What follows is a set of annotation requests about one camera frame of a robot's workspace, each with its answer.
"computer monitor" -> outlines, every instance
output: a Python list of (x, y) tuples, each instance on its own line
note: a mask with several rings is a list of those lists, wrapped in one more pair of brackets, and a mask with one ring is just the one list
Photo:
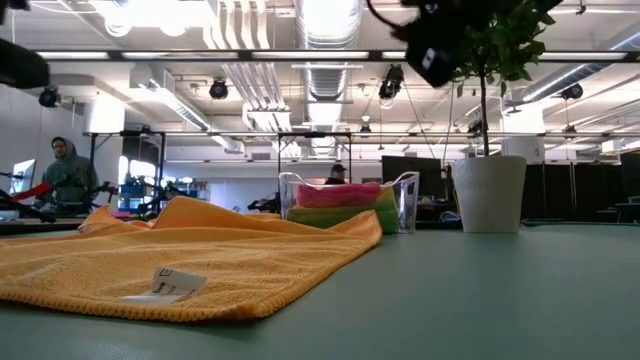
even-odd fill
[(441, 160), (404, 156), (382, 157), (382, 180), (385, 183), (394, 181), (403, 173), (410, 171), (420, 173), (418, 190), (420, 196), (446, 198)]
[(31, 189), (33, 185), (33, 174), (36, 169), (36, 160), (31, 159), (13, 165), (13, 176), (9, 194), (17, 194)]

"green towel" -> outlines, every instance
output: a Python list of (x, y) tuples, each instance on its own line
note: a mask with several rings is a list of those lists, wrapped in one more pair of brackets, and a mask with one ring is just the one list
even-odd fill
[(382, 231), (385, 234), (397, 232), (398, 207), (393, 188), (390, 186), (382, 190), (380, 196), (372, 205), (341, 208), (293, 208), (287, 212), (287, 220), (327, 229), (367, 210), (375, 210)]

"tree trunk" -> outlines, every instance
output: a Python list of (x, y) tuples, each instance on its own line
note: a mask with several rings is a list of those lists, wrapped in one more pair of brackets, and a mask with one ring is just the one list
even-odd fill
[(484, 156), (489, 156), (489, 124), (487, 120), (487, 86), (485, 75), (480, 74), (480, 107), (482, 108), (482, 141), (484, 142)]

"potted plant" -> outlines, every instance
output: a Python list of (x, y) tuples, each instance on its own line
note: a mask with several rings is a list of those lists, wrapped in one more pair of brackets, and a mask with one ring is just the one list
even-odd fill
[(531, 81), (527, 64), (538, 64), (544, 43), (535, 40), (554, 24), (549, 15), (535, 10), (526, 0), (508, 15), (495, 16), (481, 32), (467, 29), (460, 46), (463, 62), (455, 79), (480, 79), (481, 134), (484, 157), (461, 160), (453, 165), (453, 178), (465, 231), (518, 231), (526, 160), (515, 156), (488, 156), (487, 85), (499, 84), (501, 96), (508, 82)]

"white flower pot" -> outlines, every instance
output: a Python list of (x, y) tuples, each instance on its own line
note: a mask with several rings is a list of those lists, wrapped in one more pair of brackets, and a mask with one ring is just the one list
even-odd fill
[(465, 232), (518, 232), (526, 169), (527, 161), (520, 156), (471, 158), (453, 164)]

